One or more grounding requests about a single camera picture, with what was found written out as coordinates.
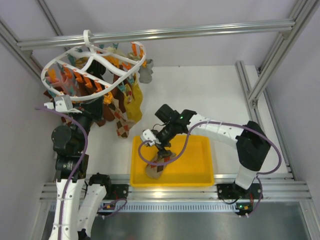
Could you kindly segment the mustard yellow sock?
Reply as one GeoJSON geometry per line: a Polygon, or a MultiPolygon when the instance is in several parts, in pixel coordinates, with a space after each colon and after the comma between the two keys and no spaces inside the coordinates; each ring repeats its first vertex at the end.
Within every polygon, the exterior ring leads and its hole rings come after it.
{"type": "Polygon", "coordinates": [[[143,93],[137,83],[135,83],[133,86],[125,84],[124,87],[124,107],[127,118],[137,123],[143,117],[143,113],[141,111],[143,93]]]}

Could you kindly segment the teal clothes peg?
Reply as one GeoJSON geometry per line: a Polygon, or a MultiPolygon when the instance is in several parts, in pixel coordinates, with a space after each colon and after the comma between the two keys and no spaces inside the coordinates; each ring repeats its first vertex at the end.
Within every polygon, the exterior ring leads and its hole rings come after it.
{"type": "Polygon", "coordinates": [[[124,85],[124,83],[122,82],[121,84],[119,84],[118,89],[122,92],[122,93],[126,93],[126,86],[124,85]]]}

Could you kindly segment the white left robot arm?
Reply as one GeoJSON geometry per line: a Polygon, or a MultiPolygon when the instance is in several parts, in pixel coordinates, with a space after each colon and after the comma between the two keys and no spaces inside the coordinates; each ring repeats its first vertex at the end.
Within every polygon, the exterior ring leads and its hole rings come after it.
{"type": "Polygon", "coordinates": [[[96,173],[86,181],[88,135],[93,122],[102,119],[102,97],[73,104],[68,95],[54,99],[53,112],[71,121],[56,127],[51,140],[57,154],[56,207],[51,240],[89,240],[103,199],[113,194],[108,175],[96,173]]]}

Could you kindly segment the grey sock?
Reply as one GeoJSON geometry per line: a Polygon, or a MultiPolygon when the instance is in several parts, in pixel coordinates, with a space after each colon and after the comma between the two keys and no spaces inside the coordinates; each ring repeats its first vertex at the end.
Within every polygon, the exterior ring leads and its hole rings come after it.
{"type": "Polygon", "coordinates": [[[139,82],[142,84],[149,84],[153,80],[153,67],[154,61],[152,59],[147,59],[145,66],[141,66],[139,69],[139,82]]]}

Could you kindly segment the argyle beige sock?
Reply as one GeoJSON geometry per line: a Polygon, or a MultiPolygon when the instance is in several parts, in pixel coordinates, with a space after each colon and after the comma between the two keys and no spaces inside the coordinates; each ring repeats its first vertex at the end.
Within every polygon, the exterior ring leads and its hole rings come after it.
{"type": "Polygon", "coordinates": [[[115,119],[117,136],[123,139],[128,138],[130,129],[135,125],[135,122],[131,119],[127,119],[122,113],[117,99],[113,98],[108,107],[115,119]]]}
{"type": "Polygon", "coordinates": [[[145,168],[145,173],[147,177],[151,179],[159,179],[164,172],[164,169],[167,167],[165,163],[169,162],[176,157],[176,153],[170,150],[160,150],[151,160],[152,163],[161,164],[154,165],[148,164],[145,168]]]}

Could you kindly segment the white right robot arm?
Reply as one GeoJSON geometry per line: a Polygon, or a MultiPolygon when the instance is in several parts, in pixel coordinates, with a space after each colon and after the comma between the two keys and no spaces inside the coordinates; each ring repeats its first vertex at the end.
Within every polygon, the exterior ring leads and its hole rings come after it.
{"type": "Polygon", "coordinates": [[[159,149],[168,147],[179,134],[206,136],[235,148],[240,167],[228,198],[243,199],[252,192],[251,185],[271,148],[271,143],[256,122],[248,121],[245,125],[217,122],[189,109],[179,113],[167,104],[163,104],[155,116],[164,123],[162,130],[155,132],[159,149]]]}

